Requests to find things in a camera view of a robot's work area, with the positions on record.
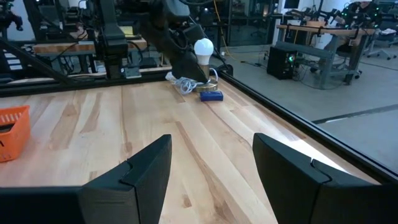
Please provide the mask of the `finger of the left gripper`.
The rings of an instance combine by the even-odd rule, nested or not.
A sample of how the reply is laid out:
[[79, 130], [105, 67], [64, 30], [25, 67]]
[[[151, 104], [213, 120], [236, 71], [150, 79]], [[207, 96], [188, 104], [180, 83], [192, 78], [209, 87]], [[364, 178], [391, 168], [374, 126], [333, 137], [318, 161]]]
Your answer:
[[206, 83], [208, 78], [200, 68], [196, 56], [192, 52], [178, 54], [171, 59], [172, 75], [176, 78], [189, 78], [196, 82]]

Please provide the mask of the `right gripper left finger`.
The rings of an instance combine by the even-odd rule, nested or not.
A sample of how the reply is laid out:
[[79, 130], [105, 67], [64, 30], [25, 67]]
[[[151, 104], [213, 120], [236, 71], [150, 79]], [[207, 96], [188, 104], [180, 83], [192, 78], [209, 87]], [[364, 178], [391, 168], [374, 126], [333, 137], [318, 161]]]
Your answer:
[[158, 224], [171, 161], [165, 134], [81, 186], [2, 187], [0, 224]]

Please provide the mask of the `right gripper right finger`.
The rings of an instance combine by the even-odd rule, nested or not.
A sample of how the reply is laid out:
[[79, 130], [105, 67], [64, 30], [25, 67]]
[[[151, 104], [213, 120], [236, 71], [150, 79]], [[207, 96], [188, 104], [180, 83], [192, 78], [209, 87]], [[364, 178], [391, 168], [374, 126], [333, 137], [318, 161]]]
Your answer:
[[372, 184], [262, 133], [252, 151], [278, 224], [398, 224], [398, 184]]

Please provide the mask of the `orange plastic basket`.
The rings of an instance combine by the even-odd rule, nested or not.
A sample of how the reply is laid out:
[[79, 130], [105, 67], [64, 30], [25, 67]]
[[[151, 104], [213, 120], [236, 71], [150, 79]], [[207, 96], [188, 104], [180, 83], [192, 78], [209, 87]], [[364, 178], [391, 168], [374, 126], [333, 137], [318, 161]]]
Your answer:
[[30, 106], [0, 109], [0, 162], [17, 159], [30, 138]]

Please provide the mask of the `white light bulb on base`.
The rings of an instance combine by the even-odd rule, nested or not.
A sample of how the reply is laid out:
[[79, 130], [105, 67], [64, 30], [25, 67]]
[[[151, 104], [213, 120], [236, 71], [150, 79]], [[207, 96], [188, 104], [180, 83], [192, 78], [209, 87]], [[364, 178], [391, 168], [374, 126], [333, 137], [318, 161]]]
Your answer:
[[214, 52], [212, 41], [207, 38], [196, 41], [194, 51], [197, 56], [198, 65], [205, 74], [205, 81], [197, 82], [195, 91], [216, 91], [218, 89], [218, 73], [214, 68], [210, 67], [210, 58]]

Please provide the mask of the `dark blue small case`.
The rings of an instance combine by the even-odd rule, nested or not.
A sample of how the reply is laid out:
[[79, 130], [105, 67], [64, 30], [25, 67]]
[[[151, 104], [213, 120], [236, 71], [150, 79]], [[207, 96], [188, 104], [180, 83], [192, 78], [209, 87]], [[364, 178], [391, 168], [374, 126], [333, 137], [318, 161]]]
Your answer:
[[202, 91], [200, 92], [200, 101], [223, 101], [223, 94], [221, 91]]

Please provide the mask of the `silver mounting plate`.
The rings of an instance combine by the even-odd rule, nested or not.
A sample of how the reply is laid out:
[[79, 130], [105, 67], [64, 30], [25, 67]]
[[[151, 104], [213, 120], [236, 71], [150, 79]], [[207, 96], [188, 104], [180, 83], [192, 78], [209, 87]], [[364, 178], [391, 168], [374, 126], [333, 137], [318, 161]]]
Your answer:
[[140, 73], [139, 67], [125, 67], [124, 76], [127, 79], [140, 78], [142, 75]]

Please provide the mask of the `black computer tower green light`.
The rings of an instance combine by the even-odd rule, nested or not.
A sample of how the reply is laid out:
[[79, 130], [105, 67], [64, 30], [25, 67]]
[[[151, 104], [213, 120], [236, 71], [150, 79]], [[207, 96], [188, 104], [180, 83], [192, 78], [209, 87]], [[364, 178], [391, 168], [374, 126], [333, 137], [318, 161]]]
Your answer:
[[278, 80], [292, 79], [296, 57], [296, 50], [271, 47], [267, 61], [267, 73]]

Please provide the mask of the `wooden background workbench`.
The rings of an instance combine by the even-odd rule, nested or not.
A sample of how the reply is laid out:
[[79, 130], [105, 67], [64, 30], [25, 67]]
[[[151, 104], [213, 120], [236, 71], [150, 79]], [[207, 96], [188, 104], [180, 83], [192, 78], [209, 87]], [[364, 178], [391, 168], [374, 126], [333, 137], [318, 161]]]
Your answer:
[[[343, 29], [336, 26], [298, 26], [298, 25], [278, 25], [279, 39], [275, 43], [277, 47], [282, 47], [286, 50], [295, 50], [298, 53], [318, 57], [325, 61], [324, 64], [319, 65], [316, 61], [303, 59], [301, 64], [306, 65], [310, 68], [314, 68], [320, 72], [319, 81], [316, 82], [316, 87], [324, 90], [326, 79], [333, 76], [343, 76], [344, 82], [350, 84], [352, 79], [359, 74], [358, 64], [364, 52], [366, 42], [369, 37], [375, 33], [374, 29], [370, 28], [354, 28], [354, 29]], [[285, 38], [290, 30], [305, 31], [316, 35], [330, 34], [330, 49], [318, 49], [309, 45], [299, 45], [290, 42], [286, 42]], [[344, 37], [349, 37], [351, 40], [355, 40], [358, 37], [361, 38], [356, 50], [352, 53], [351, 63], [348, 65], [340, 65], [334, 63], [335, 56], [337, 55], [338, 41]]]
[[80, 59], [80, 67], [83, 73], [96, 73], [96, 65], [89, 68], [87, 56], [96, 55], [95, 44], [92, 41], [80, 41], [76, 43], [36, 44], [32, 47], [35, 54], [54, 59], [60, 57], [77, 56]]

